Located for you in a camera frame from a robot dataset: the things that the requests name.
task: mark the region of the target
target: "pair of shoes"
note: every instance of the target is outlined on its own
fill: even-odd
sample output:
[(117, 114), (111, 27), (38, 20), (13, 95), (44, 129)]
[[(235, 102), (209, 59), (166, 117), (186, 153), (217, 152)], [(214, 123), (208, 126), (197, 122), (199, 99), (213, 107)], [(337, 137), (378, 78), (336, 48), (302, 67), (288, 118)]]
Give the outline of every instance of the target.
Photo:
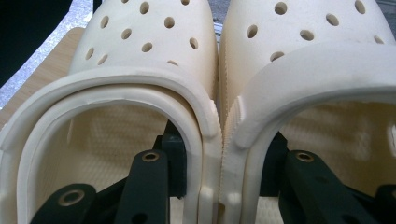
[(28, 223), (65, 185), (124, 178), (168, 119), (187, 151), (173, 223), (281, 223), (276, 199), (259, 199), (279, 130), (373, 194), (396, 181), (394, 44), (373, 0), (232, 0), (218, 66), (206, 1), (107, 0), (69, 76), (0, 132), (0, 222)]

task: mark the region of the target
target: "metal screw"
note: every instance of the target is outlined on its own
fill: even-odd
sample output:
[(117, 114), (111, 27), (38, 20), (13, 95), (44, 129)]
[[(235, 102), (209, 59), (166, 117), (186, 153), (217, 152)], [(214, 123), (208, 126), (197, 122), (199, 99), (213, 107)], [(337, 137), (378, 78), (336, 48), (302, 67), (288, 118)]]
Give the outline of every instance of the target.
[(300, 161), (304, 161), (304, 162), (311, 162), (314, 160), (314, 157), (312, 157), (311, 155), (304, 153), (304, 152), (297, 152), (296, 157)]
[(81, 201), (85, 196), (85, 193), (81, 189), (71, 189), (63, 194), (58, 201), (58, 204), (63, 207), (67, 207)]
[(148, 152), (145, 155), (143, 155), (143, 161), (151, 162), (151, 161), (156, 161), (160, 158), (160, 154), (156, 152)]

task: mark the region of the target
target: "wooden surface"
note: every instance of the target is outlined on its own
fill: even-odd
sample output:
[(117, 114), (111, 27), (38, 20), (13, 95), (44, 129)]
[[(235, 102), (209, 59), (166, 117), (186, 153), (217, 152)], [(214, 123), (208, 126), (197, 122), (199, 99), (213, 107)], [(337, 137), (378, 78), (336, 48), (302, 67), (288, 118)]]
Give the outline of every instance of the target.
[(83, 32), (83, 28), (70, 30), (3, 109), (0, 110), (0, 130), (29, 96), (54, 80), (66, 76)]

